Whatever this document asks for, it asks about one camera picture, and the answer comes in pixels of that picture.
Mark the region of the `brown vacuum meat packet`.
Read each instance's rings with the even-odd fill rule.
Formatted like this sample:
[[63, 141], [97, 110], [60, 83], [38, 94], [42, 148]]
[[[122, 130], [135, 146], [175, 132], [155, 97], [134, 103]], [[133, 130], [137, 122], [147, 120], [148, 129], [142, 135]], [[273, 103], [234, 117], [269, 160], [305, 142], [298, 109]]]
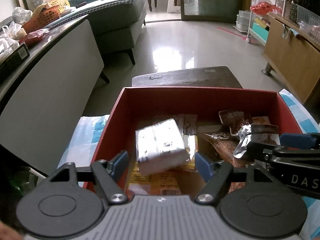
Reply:
[[250, 142], [279, 145], [278, 126], [270, 123], [268, 116], [251, 116], [245, 111], [231, 109], [219, 112], [221, 124], [229, 127], [230, 135], [239, 140], [233, 151], [236, 159], [244, 158]]

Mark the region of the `brown orange snack packet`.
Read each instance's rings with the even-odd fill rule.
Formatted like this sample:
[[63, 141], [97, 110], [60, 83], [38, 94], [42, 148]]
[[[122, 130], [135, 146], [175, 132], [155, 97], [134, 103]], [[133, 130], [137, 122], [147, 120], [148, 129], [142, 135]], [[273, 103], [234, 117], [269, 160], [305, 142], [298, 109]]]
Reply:
[[238, 145], [239, 140], [231, 136], [223, 129], [213, 132], [204, 132], [198, 134], [199, 152], [213, 161], [225, 161], [234, 167], [246, 167], [249, 162], [242, 159], [236, 159], [233, 152]]

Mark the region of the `red yellow Trolli bag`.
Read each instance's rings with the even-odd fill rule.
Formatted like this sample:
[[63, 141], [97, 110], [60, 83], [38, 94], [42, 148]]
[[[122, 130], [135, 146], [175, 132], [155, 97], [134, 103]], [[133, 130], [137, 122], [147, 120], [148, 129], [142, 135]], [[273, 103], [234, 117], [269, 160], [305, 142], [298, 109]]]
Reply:
[[144, 176], [135, 163], [127, 187], [127, 195], [189, 195], [194, 197], [205, 185], [193, 161], [165, 172]]

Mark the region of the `white boxed snack pack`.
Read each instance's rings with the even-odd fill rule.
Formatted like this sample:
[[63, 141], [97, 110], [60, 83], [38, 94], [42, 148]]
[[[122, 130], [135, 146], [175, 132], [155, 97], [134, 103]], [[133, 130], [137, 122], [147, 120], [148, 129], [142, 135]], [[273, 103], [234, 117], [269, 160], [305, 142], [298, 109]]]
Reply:
[[164, 172], [190, 160], [182, 134], [173, 118], [139, 129], [135, 136], [136, 161], [144, 176]]

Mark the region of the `red green snack packet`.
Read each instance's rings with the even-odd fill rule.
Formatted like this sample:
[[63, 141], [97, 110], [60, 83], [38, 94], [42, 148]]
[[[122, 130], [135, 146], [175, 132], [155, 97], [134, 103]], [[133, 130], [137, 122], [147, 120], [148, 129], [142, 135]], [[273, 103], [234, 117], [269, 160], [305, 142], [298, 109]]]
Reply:
[[189, 153], [189, 158], [194, 159], [195, 153], [198, 152], [197, 139], [197, 115], [193, 114], [179, 114], [179, 115], [156, 115], [152, 119], [152, 124], [165, 121], [167, 119], [174, 119], [184, 141], [185, 148]]

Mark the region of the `blue white checkered tablecloth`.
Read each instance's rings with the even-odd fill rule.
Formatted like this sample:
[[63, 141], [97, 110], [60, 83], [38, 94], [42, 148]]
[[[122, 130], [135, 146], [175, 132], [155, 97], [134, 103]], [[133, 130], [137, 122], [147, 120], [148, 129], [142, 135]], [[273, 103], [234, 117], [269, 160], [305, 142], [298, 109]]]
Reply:
[[[279, 95], [290, 109], [302, 133], [319, 133], [319, 124], [290, 92], [284, 90]], [[77, 167], [89, 166], [94, 161], [93, 155], [109, 116], [81, 117], [58, 167], [66, 162], [74, 162]], [[196, 126], [220, 124], [220, 120], [207, 123]], [[127, 175], [125, 173], [119, 181], [119, 185], [124, 188], [124, 191], [127, 191], [131, 170], [131, 167], [128, 168]], [[319, 200], [310, 197], [303, 197], [303, 200], [308, 208], [308, 217], [300, 236], [302, 239], [319, 239]]]

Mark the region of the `red cardboard box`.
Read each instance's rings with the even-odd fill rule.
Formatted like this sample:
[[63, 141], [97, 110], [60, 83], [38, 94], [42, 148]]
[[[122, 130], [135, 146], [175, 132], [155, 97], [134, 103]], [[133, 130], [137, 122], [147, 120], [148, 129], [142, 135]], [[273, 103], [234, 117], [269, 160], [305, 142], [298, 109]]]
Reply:
[[214, 87], [126, 87], [119, 94], [93, 155], [93, 160], [110, 160], [120, 151], [135, 163], [135, 131], [157, 117], [194, 114], [199, 121], [218, 122], [219, 111], [243, 110], [268, 116], [279, 133], [301, 129], [277, 92]]

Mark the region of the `wooden sideboard cabinet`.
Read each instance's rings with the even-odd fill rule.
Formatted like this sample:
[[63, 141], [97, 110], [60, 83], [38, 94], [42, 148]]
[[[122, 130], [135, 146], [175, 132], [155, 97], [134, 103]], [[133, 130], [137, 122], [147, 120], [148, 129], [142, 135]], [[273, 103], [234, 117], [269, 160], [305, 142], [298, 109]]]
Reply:
[[319, 104], [319, 45], [289, 20], [269, 12], [263, 52], [268, 65], [304, 105]]

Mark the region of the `dark wooden stool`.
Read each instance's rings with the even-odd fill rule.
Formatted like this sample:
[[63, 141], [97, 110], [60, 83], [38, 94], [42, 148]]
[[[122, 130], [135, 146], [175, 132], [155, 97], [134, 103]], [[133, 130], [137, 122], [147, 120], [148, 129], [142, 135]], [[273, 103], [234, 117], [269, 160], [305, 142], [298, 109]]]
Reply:
[[132, 78], [131, 86], [242, 87], [237, 78], [226, 66], [193, 68], [135, 76]]

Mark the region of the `grey white side cabinet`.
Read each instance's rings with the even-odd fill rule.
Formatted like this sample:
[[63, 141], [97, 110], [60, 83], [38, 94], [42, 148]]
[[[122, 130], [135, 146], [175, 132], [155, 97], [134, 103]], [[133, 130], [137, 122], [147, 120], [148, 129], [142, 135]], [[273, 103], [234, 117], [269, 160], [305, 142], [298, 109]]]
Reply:
[[1, 162], [15, 156], [51, 174], [103, 68], [85, 17], [51, 30], [1, 82]]

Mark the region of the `black box on cabinet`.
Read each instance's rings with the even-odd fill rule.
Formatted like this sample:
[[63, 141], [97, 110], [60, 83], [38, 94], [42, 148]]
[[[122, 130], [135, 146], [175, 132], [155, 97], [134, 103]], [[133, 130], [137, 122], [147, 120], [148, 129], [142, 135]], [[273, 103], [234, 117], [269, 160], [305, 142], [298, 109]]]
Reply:
[[2, 63], [0, 68], [1, 77], [11, 74], [30, 56], [29, 49], [23, 42], [13, 53], [11, 53]]

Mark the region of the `white rolling cart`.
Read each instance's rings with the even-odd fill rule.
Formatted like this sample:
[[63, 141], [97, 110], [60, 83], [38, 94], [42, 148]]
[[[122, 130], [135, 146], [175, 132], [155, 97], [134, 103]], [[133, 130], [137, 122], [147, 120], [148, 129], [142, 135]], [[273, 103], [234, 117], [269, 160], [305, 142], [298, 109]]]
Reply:
[[255, 20], [259, 18], [261, 22], [265, 20], [264, 23], [266, 23], [268, 21], [269, 12], [285, 16], [286, 7], [287, 0], [251, 0], [248, 31], [245, 39], [246, 42], [253, 44], [254, 41], [258, 41], [261, 45], [265, 46], [266, 38], [263, 38], [253, 30], [254, 24], [258, 25]]

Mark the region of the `green grey sofa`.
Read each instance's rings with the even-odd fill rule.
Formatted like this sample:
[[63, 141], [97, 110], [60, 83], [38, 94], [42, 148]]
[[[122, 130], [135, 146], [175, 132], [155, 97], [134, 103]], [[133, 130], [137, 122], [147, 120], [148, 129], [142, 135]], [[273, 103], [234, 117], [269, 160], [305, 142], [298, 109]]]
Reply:
[[46, 28], [54, 29], [85, 16], [103, 60], [121, 51], [129, 56], [133, 65], [136, 64], [133, 48], [145, 25], [145, 0], [68, 1], [75, 10], [46, 25]]

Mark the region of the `orange plastic basket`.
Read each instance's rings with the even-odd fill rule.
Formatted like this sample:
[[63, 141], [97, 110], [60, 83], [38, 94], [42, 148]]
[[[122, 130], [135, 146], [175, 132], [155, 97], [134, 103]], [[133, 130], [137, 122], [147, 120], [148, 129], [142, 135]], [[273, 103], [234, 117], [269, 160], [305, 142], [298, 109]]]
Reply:
[[70, 7], [68, 0], [53, 0], [39, 5], [31, 19], [22, 25], [26, 33], [39, 30], [60, 18], [66, 7]]

